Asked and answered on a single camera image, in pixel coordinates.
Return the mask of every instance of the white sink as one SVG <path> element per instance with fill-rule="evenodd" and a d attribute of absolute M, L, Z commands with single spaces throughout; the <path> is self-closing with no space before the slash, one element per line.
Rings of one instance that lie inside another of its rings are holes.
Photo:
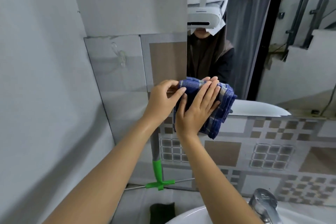
<path fill-rule="evenodd" d="M 302 214 L 280 208 L 276 209 L 283 224 L 325 224 L 324 222 L 309 218 Z M 205 206 L 201 206 L 176 216 L 166 224 L 212 224 Z"/>

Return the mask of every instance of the vr headset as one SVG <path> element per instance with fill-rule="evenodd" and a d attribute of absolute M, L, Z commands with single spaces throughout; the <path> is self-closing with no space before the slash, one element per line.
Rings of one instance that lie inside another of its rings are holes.
<path fill-rule="evenodd" d="M 215 35 L 225 26 L 223 19 L 228 0 L 187 0 L 188 30 L 191 34 L 196 28 L 205 28 Z"/>

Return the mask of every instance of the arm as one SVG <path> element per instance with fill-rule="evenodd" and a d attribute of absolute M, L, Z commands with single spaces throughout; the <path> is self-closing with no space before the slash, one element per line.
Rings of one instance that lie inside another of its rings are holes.
<path fill-rule="evenodd" d="M 145 143 L 166 119 L 181 95 L 167 98 L 178 81 L 167 80 L 152 89 L 145 113 L 120 143 L 65 197 L 44 224 L 106 224 L 131 177 Z"/>
<path fill-rule="evenodd" d="M 187 95 L 184 94 L 176 113 L 176 132 L 187 154 L 195 181 L 214 224 L 260 224 L 262 221 L 230 184 L 213 162 L 197 136 L 198 131 L 219 105 L 214 103 L 218 80 L 207 82 L 185 112 Z"/>
<path fill-rule="evenodd" d="M 228 83 L 233 67 L 233 56 L 235 49 L 231 48 L 227 53 L 219 57 L 211 71 L 211 76 L 217 76 L 222 83 Z"/>

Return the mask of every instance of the plaid towel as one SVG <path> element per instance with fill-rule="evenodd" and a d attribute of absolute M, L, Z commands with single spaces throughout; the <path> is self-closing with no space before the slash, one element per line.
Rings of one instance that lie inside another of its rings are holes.
<path fill-rule="evenodd" d="M 178 88 L 186 87 L 185 91 L 188 95 L 186 110 L 191 106 L 196 94 L 199 89 L 206 83 L 196 78 L 187 77 L 186 80 L 181 80 L 178 84 Z M 203 127 L 200 129 L 201 133 L 207 134 L 208 137 L 215 139 L 217 136 L 221 124 L 224 123 L 226 117 L 228 116 L 230 109 L 234 100 L 237 96 L 234 94 L 233 89 L 225 83 L 219 83 L 218 86 L 221 87 L 221 90 L 217 96 L 216 100 L 220 101 L 219 106 L 212 112 L 210 117 L 206 120 Z M 176 111 L 179 107 L 180 100 L 177 102 L 174 107 L 174 130 L 175 130 L 175 120 L 176 120 Z"/>

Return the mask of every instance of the chrome faucet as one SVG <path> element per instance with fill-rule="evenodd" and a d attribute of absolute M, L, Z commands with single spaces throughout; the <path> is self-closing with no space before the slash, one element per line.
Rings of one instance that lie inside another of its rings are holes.
<path fill-rule="evenodd" d="M 266 224 L 283 224 L 276 210 L 278 201 L 268 190 L 256 189 L 250 199 L 249 205 Z"/>

